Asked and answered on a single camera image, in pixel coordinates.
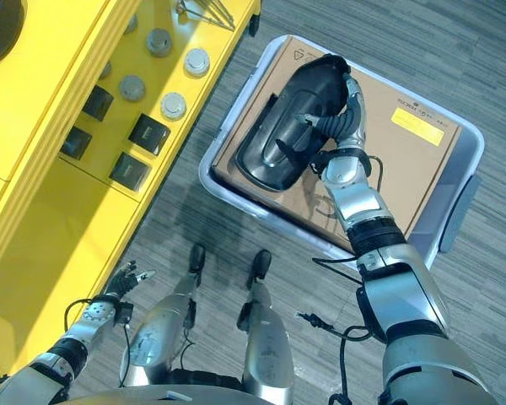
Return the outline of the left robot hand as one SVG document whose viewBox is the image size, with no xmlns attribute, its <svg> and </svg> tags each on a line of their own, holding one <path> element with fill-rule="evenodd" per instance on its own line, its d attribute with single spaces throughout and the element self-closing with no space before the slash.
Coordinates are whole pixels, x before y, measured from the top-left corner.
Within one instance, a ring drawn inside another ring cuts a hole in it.
<svg viewBox="0 0 506 405">
<path fill-rule="evenodd" d="M 125 267 L 119 269 L 105 287 L 104 294 L 121 300 L 128 292 L 140 283 L 155 275 L 154 270 L 137 271 L 137 263 L 132 260 L 126 263 Z"/>
</svg>

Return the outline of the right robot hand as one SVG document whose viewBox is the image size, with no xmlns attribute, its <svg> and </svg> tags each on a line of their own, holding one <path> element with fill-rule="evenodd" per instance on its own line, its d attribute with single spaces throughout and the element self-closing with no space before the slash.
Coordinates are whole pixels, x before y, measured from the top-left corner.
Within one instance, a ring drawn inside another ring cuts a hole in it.
<svg viewBox="0 0 506 405">
<path fill-rule="evenodd" d="M 296 114 L 295 119 L 313 127 L 325 138 L 332 138 L 339 148 L 358 147 L 362 149 L 366 139 L 366 109 L 362 89 L 349 73 L 344 73 L 347 86 L 346 109 L 338 116 L 314 116 Z"/>
</svg>

